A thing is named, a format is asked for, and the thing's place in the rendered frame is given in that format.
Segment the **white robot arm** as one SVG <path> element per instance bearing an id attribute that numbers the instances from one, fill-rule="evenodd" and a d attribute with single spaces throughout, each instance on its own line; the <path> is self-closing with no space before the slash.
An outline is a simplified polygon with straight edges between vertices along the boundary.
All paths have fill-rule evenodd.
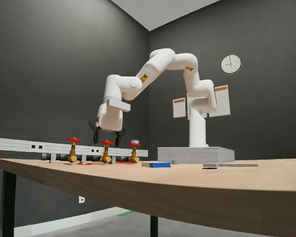
<path id="1" fill-rule="evenodd" d="M 189 147 L 208 147 L 205 119 L 201 114 L 215 112 L 217 101 L 213 82 L 199 80 L 198 62 L 193 54 L 175 54 L 168 48 L 153 51 L 149 61 L 135 77 L 107 77 L 103 104 L 124 112 L 130 111 L 130 104 L 122 102 L 121 98 L 133 100 L 166 69 L 185 69 L 184 78 L 189 97 L 205 97 L 191 99 L 188 102 Z"/>

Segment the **black pipe with grey tee fittings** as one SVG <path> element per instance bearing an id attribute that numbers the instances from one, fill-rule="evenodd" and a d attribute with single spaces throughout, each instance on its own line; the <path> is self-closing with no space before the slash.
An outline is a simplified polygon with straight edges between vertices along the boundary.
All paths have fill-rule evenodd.
<path id="1" fill-rule="evenodd" d="M 105 146 L 105 151 L 104 151 L 104 155 L 103 157 L 101 156 L 91 156 L 88 157 L 85 154 L 81 154 L 80 156 L 76 156 L 75 155 L 75 146 L 76 144 L 74 144 L 75 142 L 81 142 L 81 140 L 76 139 L 76 138 L 68 138 L 68 141 L 73 142 L 73 144 L 71 144 L 71 151 L 69 153 L 69 155 L 56 155 L 56 153 L 50 153 L 49 155 L 47 154 L 41 154 L 41 160 L 49 160 L 49 163 L 56 163 L 56 160 L 60 160 L 60 161 L 69 161 L 70 163 L 75 162 L 76 160 L 79 161 L 79 163 L 86 163 L 86 161 L 92 161 L 92 162 L 101 162 L 103 163 L 109 163 L 109 164 L 115 164 L 116 161 L 119 162 L 131 162 L 131 163 L 135 163 L 139 161 L 139 158 L 136 157 L 136 148 L 135 146 L 140 146 L 140 144 L 137 143 L 129 143 L 129 145 L 134 146 L 133 147 L 133 151 L 132 151 L 132 155 L 131 157 L 115 157 L 114 155 L 110 155 L 108 156 L 108 146 L 107 145 L 113 145 L 113 142 L 109 142 L 108 140 L 106 141 L 101 141 L 102 144 L 106 144 Z"/>

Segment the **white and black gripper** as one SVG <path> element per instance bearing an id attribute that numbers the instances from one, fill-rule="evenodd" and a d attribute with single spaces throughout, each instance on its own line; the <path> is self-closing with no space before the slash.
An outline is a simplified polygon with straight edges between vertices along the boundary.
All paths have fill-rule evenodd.
<path id="1" fill-rule="evenodd" d="M 93 124 L 94 122 L 96 122 L 96 127 Z M 99 124 L 99 126 L 97 126 L 97 124 Z M 122 111 L 106 107 L 106 103 L 100 106 L 97 118 L 90 120 L 89 125 L 94 133 L 94 144 L 98 144 L 98 132 L 100 130 L 115 132 L 117 135 L 115 147 L 120 147 L 121 137 L 125 135 L 128 130 L 128 128 L 122 123 Z M 121 132 L 122 128 L 123 131 Z"/>

